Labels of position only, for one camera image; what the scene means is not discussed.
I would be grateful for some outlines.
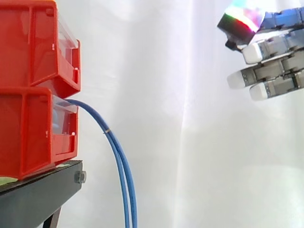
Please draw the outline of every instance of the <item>clear plastic window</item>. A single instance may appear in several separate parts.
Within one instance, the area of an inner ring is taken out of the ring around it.
[[[53,134],[71,135],[71,115],[76,113],[76,105],[53,96]]]
[[[58,14],[58,39],[62,56],[72,65],[72,50],[78,48],[78,42],[68,26]]]

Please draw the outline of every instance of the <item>blue cable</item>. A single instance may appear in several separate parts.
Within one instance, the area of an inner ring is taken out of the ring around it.
[[[118,142],[118,140],[115,137],[115,135],[113,134],[113,132],[110,131],[109,126],[106,124],[106,122],[103,120],[103,118],[100,116],[100,114],[95,109],[93,109],[92,107],[90,107],[89,105],[87,105],[81,101],[76,101],[76,100],[71,100],[71,99],[68,99],[67,101],[70,102],[71,104],[82,107],[97,121],[98,125],[104,131],[104,133],[113,149],[117,167],[118,167],[122,192],[123,192],[125,225],[126,225],[126,227],[128,227],[129,226],[129,208],[128,208],[128,199],[125,196],[126,189],[125,189],[125,183],[124,183],[124,175],[123,175],[123,172],[120,171],[121,163],[122,163],[123,171],[125,173],[125,177],[126,177],[126,181],[127,181],[128,189],[129,189],[132,225],[133,225],[133,228],[137,228],[137,205],[136,205],[135,187],[134,187],[134,182],[133,182],[132,173],[131,173],[131,169],[130,169],[128,160],[124,154],[124,151],[123,151],[120,143]]]

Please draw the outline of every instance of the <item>robot fingertip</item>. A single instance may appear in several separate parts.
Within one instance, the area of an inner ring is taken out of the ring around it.
[[[254,85],[249,90],[250,96],[254,101],[263,101],[268,99],[268,94],[264,83]]]
[[[231,89],[242,89],[246,87],[242,72],[237,71],[227,78],[228,85]]]
[[[242,53],[247,64],[259,63],[263,60],[261,49],[257,43],[245,47]]]

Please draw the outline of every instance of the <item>red plastic crate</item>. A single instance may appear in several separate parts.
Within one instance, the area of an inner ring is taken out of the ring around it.
[[[19,180],[77,156],[78,107],[47,88],[0,89],[0,177]]]
[[[51,0],[0,0],[0,87],[80,91],[80,42]]]

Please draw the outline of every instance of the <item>white backdrop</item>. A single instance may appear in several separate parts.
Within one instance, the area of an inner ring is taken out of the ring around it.
[[[82,92],[129,159],[140,228],[304,228],[304,91],[255,103],[216,25],[230,0],[57,0],[82,41]],[[299,1],[266,0],[272,10]],[[60,228],[122,228],[114,156],[80,115],[87,183]]]

